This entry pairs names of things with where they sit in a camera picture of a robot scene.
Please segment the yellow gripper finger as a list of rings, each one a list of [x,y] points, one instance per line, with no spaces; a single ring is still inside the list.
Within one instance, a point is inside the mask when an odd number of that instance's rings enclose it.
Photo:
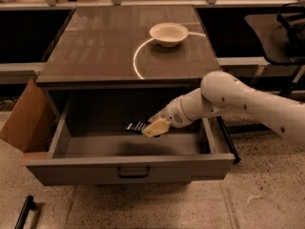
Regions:
[[[165,118],[157,118],[142,130],[145,137],[163,135],[170,130],[171,122]]]

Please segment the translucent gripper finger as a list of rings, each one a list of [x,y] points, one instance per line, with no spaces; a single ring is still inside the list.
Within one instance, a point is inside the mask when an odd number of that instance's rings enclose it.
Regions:
[[[153,116],[151,116],[149,118],[149,122],[153,123],[154,121],[156,121],[159,118],[165,118],[166,117],[166,109],[163,108],[162,110],[160,110],[158,113],[154,114]]]

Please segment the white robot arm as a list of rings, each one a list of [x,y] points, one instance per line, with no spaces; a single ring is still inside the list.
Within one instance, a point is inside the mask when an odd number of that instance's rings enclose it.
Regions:
[[[305,104],[251,88],[229,73],[207,73],[200,87],[173,99],[149,119],[146,137],[183,128],[203,117],[220,116],[231,108],[254,118],[275,133],[305,149]]]

